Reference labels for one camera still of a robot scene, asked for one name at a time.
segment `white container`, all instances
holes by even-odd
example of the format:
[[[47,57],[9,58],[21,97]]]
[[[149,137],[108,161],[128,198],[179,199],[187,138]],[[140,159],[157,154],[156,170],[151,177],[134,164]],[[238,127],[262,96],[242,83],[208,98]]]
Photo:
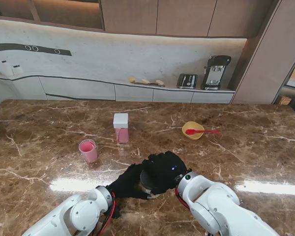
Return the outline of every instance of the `white container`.
[[[14,73],[14,75],[20,75],[20,74],[23,74],[23,69],[21,68],[20,65],[14,65],[12,67],[12,71]]]
[[[12,76],[14,75],[12,71],[12,66],[10,63],[8,63],[6,60],[2,61],[2,73],[5,76]]]
[[[114,114],[114,129],[118,143],[128,143],[128,113]]]

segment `pink juice bottle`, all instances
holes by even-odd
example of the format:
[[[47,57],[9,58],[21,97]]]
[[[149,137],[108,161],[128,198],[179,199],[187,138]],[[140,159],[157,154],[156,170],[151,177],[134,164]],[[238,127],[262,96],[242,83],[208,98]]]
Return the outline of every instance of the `pink juice bottle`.
[[[118,143],[128,143],[128,113],[114,114],[114,129]]]

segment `white bottle cap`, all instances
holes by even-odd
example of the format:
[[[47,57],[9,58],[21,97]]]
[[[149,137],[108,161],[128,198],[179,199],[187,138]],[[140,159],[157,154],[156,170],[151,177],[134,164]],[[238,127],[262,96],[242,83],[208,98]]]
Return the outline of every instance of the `white bottle cap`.
[[[128,128],[128,113],[114,114],[114,128],[115,129]]]

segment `yellow bowl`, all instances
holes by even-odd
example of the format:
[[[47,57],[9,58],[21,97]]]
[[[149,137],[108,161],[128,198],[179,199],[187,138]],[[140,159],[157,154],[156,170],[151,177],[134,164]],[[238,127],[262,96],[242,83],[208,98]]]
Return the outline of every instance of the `yellow bowl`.
[[[203,135],[203,133],[188,135],[188,134],[186,134],[187,129],[204,130],[203,126],[196,123],[196,122],[193,122],[193,121],[187,122],[181,129],[183,134],[192,140],[197,140],[197,139],[201,138],[201,136]]]

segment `black glove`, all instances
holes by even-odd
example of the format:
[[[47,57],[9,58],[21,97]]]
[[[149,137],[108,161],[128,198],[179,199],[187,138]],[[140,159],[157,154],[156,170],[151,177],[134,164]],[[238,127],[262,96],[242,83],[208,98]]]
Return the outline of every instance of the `black glove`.
[[[184,162],[171,151],[165,154],[152,154],[142,164],[144,170],[158,186],[151,190],[153,194],[165,193],[167,189],[175,188],[175,177],[187,172]]]
[[[108,186],[108,189],[115,193],[116,198],[150,199],[150,194],[135,189],[135,185],[140,181],[142,170],[142,164],[132,164],[116,181]]]

